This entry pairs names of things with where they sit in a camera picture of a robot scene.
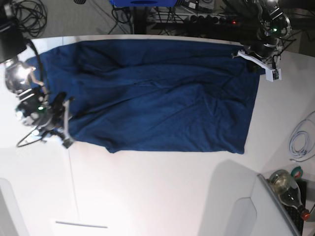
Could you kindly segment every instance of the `red bottle cap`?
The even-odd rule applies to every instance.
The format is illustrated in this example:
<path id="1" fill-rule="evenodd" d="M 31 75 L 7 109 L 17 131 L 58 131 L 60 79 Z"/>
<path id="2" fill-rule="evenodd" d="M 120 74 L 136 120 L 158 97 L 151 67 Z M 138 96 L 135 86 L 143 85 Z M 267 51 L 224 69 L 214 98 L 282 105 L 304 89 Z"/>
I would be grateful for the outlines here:
<path id="1" fill-rule="evenodd" d="M 310 218 L 310 216 L 311 216 L 311 214 L 309 213 L 308 210 L 306 210 L 305 212 L 303 212 L 303 213 L 301 214 L 301 217 L 302 217 L 302 219 L 303 219 L 304 221 L 307 221 L 307 220 Z"/>

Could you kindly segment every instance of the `white table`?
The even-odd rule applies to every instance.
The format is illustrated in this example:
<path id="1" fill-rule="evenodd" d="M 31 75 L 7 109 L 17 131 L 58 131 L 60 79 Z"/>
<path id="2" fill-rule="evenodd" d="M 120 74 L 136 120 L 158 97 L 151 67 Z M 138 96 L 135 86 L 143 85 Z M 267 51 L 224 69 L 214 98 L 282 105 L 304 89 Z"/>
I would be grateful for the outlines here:
<path id="1" fill-rule="evenodd" d="M 43 52 L 80 40 L 109 38 L 218 42 L 169 36 L 105 35 L 39 39 L 35 40 L 35 44 Z M 25 52 L 22 57 L 29 57 L 29 52 Z M 43 169 L 36 169 L 33 174 L 42 176 L 51 191 L 57 192 L 55 200 L 43 194 L 45 203 L 56 199 L 68 203 L 68 206 L 63 205 L 58 209 L 56 206 L 59 203 L 56 203 L 53 210 L 41 204 L 41 209 L 36 211 L 37 214 L 41 211 L 46 213 L 41 220 L 30 213 L 30 206 L 35 202 L 24 199 L 25 190 L 20 186 L 22 180 L 16 177 L 18 171 L 23 172 L 23 168 L 14 173 L 9 170 L 3 173 L 0 169 L 0 177 L 7 177 L 13 182 L 22 214 L 33 236 L 50 235 L 46 224 L 48 218 L 105 224 L 111 236 L 222 236 L 226 227 L 225 219 L 235 200 L 250 195 L 257 173 L 264 173 L 268 177 L 274 170 L 291 170 L 296 166 L 289 161 L 287 140 L 295 125 L 315 110 L 315 58 L 283 53 L 281 68 L 282 81 L 268 82 L 263 76 L 260 80 L 244 155 L 228 152 L 138 151 L 110 154 L 103 147 L 75 143 L 69 150 L 69 159 L 64 159 L 49 154 L 52 149 L 63 153 L 62 147 L 38 144 L 29 149 L 25 157 L 29 162 L 24 161 L 23 164 L 31 167 L 40 161 L 45 167 L 48 162 L 54 162 L 58 169 L 55 176 L 51 172 L 44 173 Z M 2 87 L 0 95 L 7 105 L 1 128 L 10 128 L 14 132 L 1 139 L 0 146 L 12 149 L 28 130 L 15 121 L 13 104 L 17 104 L 17 101 Z M 29 159 L 37 148 L 45 154 Z M 11 162 L 12 167 L 20 159 L 10 158 L 6 161 Z M 315 159 L 301 166 L 304 177 L 315 180 Z M 51 186 L 56 176 L 58 185 Z M 24 184 L 37 186 L 36 180 L 31 181 Z M 36 220 L 45 227 L 37 229 L 39 222 Z"/>

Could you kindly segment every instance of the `cable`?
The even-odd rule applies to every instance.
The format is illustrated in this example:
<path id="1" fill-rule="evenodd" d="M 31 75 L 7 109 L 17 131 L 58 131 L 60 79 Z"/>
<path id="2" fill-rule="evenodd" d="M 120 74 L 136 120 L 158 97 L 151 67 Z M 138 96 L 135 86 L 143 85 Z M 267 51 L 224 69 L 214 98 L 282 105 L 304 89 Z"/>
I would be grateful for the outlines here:
<path id="1" fill-rule="evenodd" d="M 18 28 L 29 36 L 38 37 L 47 26 L 47 10 L 41 0 L 23 0 L 13 4 Z"/>
<path id="2" fill-rule="evenodd" d="M 37 143 L 38 141 L 41 141 L 45 138 L 45 135 L 43 134 L 39 139 L 33 141 L 33 142 L 30 142 L 30 143 L 26 143 L 26 144 L 23 144 L 23 145 L 20 145 L 29 135 L 32 134 L 33 131 L 35 131 L 37 128 L 39 127 L 39 125 L 37 125 L 34 129 L 32 129 L 32 131 L 30 133 L 28 133 L 28 135 L 26 135 L 24 138 L 22 138 L 17 144 L 16 144 L 16 147 L 17 148 L 22 148 L 22 147 L 25 147 L 27 145 L 31 145 L 31 144 L 34 144 L 34 143 Z"/>
<path id="3" fill-rule="evenodd" d="M 290 161 L 304 162 L 304 161 L 307 161 L 307 160 L 309 160 L 315 156 L 315 154 L 313 154 L 312 156 L 310 156 L 304 160 L 300 160 L 301 158 L 307 156 L 315 147 L 315 142 L 313 145 L 311 145 L 311 138 L 310 138 L 309 133 L 301 130 L 301 127 L 306 122 L 310 122 L 315 127 L 315 123 L 312 120 L 310 120 L 310 117 L 313 114 L 315 114 L 315 111 L 311 112 L 304 120 L 302 120 L 300 123 L 298 123 L 298 125 L 295 127 L 295 129 L 293 130 L 293 132 L 289 138 L 288 151 L 291 154 L 291 156 L 293 157 L 292 159 L 290 159 Z M 304 145 L 301 149 L 296 150 L 294 147 L 294 143 L 295 143 L 296 139 L 299 137 L 304 137 L 305 142 L 304 142 Z"/>
<path id="4" fill-rule="evenodd" d="M 133 26 L 132 26 L 132 22 L 131 22 L 131 12 L 129 7 L 115 7 L 114 5 L 112 5 L 113 9 L 112 9 L 112 16 L 115 19 L 116 23 L 121 23 L 121 24 L 129 24 L 130 27 L 130 34 L 133 34 Z M 118 15 L 118 11 L 122 11 L 121 13 L 121 18 L 122 20 L 119 19 L 119 15 Z M 112 30 L 117 26 L 114 25 L 114 27 L 111 29 L 111 31 L 108 33 L 110 34 L 112 32 Z"/>
<path id="5" fill-rule="evenodd" d="M 275 57 L 280 57 L 280 56 L 282 55 L 282 53 L 283 53 L 286 49 L 288 49 L 288 47 L 290 47 L 290 46 L 292 45 L 292 43 L 294 43 L 294 42 L 296 41 L 296 39 L 292 39 L 292 40 L 291 40 L 291 38 L 292 38 L 293 36 L 299 34 L 300 32 L 302 32 L 302 31 L 300 30 L 300 31 L 295 32 L 295 33 L 292 33 L 292 32 L 291 32 L 290 37 L 287 38 L 287 39 L 280 38 L 280 40 L 281 40 L 281 42 L 282 42 L 282 45 L 283 45 L 283 49 L 282 49 L 282 51 L 279 52 L 278 54 L 275 54 L 275 55 L 272 56 L 273 60 L 275 60 Z M 284 46 L 284 41 L 289 42 L 289 44 L 286 45 L 286 46 Z"/>
<path id="6" fill-rule="evenodd" d="M 39 78 L 40 78 L 39 80 L 40 80 L 41 82 L 46 83 L 47 95 L 48 95 L 48 94 L 50 94 L 50 84 L 49 84 L 49 80 L 48 80 L 47 76 L 45 76 L 45 77 L 46 77 L 46 80 L 44 80 L 44 73 L 45 73 L 45 70 L 44 70 L 43 63 L 41 62 L 40 55 L 39 55 L 39 53 L 38 53 L 38 51 L 37 51 L 37 49 L 36 49 L 34 43 L 33 43 L 30 39 L 28 39 L 28 38 L 26 38 L 25 40 L 26 40 L 26 43 L 29 45 L 29 47 L 30 47 L 30 48 L 34 51 L 34 53 L 35 53 L 35 56 L 36 56 L 36 59 L 37 59 L 37 63 L 38 63 L 38 67 L 39 67 Z"/>
<path id="7" fill-rule="evenodd" d="M 185 21 L 183 20 L 183 18 L 180 17 L 179 15 L 177 15 L 177 13 L 176 13 L 175 11 L 173 12 L 173 14 L 174 14 L 177 18 L 179 18 L 183 23 L 185 23 Z"/>
<path id="8" fill-rule="evenodd" d="M 107 19 L 99 11 L 104 13 L 108 18 L 110 18 L 111 20 L 113 20 L 116 23 L 115 18 L 113 18 L 110 14 L 108 14 L 106 11 L 104 11 L 104 9 L 102 9 L 102 7 L 100 5 L 98 5 L 97 2 L 95 2 L 95 0 L 91 0 L 91 1 L 89 1 L 89 3 L 91 5 L 91 7 L 104 19 L 104 21 L 107 22 L 108 25 L 109 25 L 109 22 L 107 21 Z M 127 33 L 126 29 L 123 26 L 121 26 L 120 24 L 117 24 L 117 25 L 115 24 L 110 32 L 112 32 L 112 30 L 115 29 L 117 26 L 122 30 L 122 32 Z"/>
<path id="9" fill-rule="evenodd" d="M 159 7 L 157 7 L 156 9 L 157 9 L 157 14 L 158 14 L 159 20 L 160 20 L 160 22 L 162 23 L 162 19 L 161 19 L 161 14 L 160 14 L 160 11 L 159 11 Z M 169 35 L 169 33 L 166 31 L 166 26 L 167 26 L 167 23 L 168 23 L 168 21 L 169 21 L 170 14 L 171 14 L 171 7 L 168 8 L 168 15 L 167 15 L 166 23 L 165 23 L 165 28 L 160 31 L 159 35 L 161 35 L 163 31 L 165 31 L 165 33 L 166 33 L 167 35 Z"/>

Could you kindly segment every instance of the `glass bottle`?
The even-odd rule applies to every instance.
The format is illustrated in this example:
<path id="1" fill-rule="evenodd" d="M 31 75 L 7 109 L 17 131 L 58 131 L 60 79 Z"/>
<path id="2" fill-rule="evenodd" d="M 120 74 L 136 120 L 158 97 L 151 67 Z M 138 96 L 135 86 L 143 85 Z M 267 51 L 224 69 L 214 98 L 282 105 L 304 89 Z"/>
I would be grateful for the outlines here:
<path id="1" fill-rule="evenodd" d="M 286 170 L 278 170 L 270 176 L 269 180 L 280 202 L 288 207 L 294 207 L 303 220 L 308 220 L 311 216 L 310 212 L 303 206 L 300 188 L 290 173 Z"/>

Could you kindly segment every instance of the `blue cloth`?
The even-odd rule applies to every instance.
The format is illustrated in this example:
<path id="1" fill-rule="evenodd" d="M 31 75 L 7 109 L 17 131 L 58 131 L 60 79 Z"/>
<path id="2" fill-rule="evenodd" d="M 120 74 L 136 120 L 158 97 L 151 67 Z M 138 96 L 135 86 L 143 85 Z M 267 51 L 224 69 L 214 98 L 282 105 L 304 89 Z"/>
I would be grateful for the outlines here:
<path id="1" fill-rule="evenodd" d="M 109 152 L 244 153 L 259 74 L 238 46 L 102 40 L 41 54 L 52 95 L 74 96 L 70 134 Z M 38 68 L 35 58 L 28 61 Z"/>

